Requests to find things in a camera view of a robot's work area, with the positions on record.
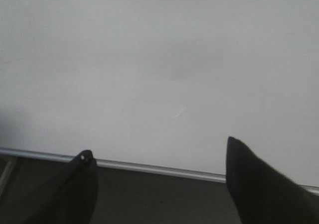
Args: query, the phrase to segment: scuff mark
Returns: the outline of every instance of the scuff mark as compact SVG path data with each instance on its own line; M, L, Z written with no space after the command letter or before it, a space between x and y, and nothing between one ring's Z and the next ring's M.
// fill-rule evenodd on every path
M13 60L9 60L9 61L5 61L4 64L8 64L10 62L12 62Z
M186 110L186 108L187 108L186 106L181 108L180 111L176 115L173 116L173 118L177 118L178 116L180 116L180 114L183 113Z
M293 32L288 32L284 35L284 37L295 37L296 34L294 34Z

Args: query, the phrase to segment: white surface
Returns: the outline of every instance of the white surface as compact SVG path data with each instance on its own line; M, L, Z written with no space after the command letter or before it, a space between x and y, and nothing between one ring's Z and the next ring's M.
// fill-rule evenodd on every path
M0 146L319 186L318 0L0 0Z

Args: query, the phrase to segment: metal baseboard trim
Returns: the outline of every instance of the metal baseboard trim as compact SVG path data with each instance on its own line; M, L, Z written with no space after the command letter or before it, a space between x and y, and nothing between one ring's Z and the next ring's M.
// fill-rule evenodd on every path
M68 155L58 155L58 154L8 149L8 148L0 148L0 154L9 155L9 156L26 157L26 158L36 158L36 159L43 159L43 160L50 160L50 161L60 161L60 162L68 162L73 158L73 156L68 156ZM159 166L152 166L152 165L145 165L145 164L119 162L119 161L102 160L102 159L97 159L97 163L98 163L98 166L106 167L106 168L114 168L114 169L145 172L145 173L152 173L152 174L168 175L168 176L181 177L181 178L197 179L197 180L210 181L210 182L226 183L226 176L223 174L214 174L214 173L206 173L206 172L198 172L198 171L191 171L191 170L184 170L184 169L166 168L166 167L159 167ZM305 188L306 190L316 195L319 195L319 187L307 186L307 185L301 185L301 186Z
M5 168L0 175L0 197L5 190L9 178L11 177L12 171L16 164L17 157L0 155L0 158L6 162Z

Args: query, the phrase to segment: floor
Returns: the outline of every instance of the floor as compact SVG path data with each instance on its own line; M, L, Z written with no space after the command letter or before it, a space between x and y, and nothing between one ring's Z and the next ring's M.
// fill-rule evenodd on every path
M19 158L0 200L11 202L63 167ZM240 224L226 185L164 175L99 168L92 224Z

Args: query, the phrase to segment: dark floor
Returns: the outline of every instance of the dark floor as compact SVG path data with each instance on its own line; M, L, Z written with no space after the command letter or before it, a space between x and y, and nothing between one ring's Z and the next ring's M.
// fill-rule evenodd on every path
M20 158L1 204L51 177L64 163ZM99 168L92 224L240 224L226 185Z

